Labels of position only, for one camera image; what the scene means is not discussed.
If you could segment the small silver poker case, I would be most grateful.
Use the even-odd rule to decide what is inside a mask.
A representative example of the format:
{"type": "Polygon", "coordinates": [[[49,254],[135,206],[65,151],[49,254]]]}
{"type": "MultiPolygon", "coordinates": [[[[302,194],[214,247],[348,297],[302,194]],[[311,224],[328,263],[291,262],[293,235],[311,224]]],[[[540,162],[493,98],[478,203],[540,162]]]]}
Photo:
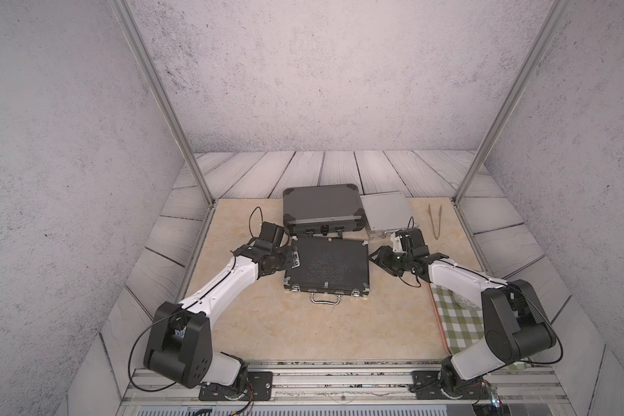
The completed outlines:
{"type": "Polygon", "coordinates": [[[403,192],[363,195],[361,199],[370,239],[384,239],[394,232],[419,226],[403,192]]]}

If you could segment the black poker case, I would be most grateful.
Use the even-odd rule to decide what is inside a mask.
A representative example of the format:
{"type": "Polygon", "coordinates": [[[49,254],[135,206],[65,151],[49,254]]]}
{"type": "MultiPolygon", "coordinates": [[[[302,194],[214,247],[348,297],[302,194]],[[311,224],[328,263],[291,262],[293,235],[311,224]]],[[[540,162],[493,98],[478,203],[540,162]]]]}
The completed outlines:
{"type": "Polygon", "coordinates": [[[284,190],[283,202],[290,236],[358,232],[367,223],[355,184],[291,187],[284,190]]]}
{"type": "Polygon", "coordinates": [[[302,237],[292,243],[295,266],[285,272],[284,289],[337,297],[370,293],[369,243],[339,237],[302,237]]]}

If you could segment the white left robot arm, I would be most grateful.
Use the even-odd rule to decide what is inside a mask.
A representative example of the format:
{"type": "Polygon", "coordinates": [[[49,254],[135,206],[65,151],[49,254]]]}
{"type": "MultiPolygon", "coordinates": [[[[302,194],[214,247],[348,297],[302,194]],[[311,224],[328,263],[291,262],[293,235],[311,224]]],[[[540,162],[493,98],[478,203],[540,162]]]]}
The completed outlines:
{"type": "Polygon", "coordinates": [[[282,244],[284,235],[284,227],[263,222],[260,234],[235,249],[225,268],[202,289],[179,303],[162,303],[149,329],[144,366],[186,388],[208,383],[224,388],[227,395],[242,395],[247,366],[215,351],[211,331],[241,292],[261,277],[293,267],[292,249],[282,244]]]}

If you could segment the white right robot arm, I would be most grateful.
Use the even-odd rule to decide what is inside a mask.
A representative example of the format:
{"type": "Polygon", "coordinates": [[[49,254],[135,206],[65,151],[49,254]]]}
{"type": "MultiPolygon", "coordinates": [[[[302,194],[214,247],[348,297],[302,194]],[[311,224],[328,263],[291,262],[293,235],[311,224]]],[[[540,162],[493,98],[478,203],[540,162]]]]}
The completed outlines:
{"type": "Polygon", "coordinates": [[[441,364],[440,386],[447,392],[562,345],[529,282],[489,277],[443,253],[432,253],[419,229],[393,233],[390,246],[381,246],[369,254],[369,260],[391,276],[409,272],[447,289],[481,311],[483,337],[441,364]]]}

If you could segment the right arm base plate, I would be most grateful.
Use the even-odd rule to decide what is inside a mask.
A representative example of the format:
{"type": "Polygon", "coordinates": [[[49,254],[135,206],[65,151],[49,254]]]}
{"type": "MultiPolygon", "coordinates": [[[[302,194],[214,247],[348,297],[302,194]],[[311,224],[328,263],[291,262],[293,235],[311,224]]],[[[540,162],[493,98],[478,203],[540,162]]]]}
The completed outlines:
{"type": "Polygon", "coordinates": [[[409,392],[417,400],[488,400],[490,393],[483,379],[464,381],[452,373],[440,371],[414,371],[409,392]]]}

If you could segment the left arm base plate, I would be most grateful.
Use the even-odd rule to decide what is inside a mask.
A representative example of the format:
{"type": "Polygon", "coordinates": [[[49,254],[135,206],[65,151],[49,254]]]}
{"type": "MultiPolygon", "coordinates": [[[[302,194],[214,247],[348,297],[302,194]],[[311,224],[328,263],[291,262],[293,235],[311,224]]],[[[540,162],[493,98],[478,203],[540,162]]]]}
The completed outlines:
{"type": "Polygon", "coordinates": [[[249,369],[239,371],[234,383],[225,386],[202,382],[199,390],[201,401],[269,401],[272,393],[273,373],[249,369]]]}

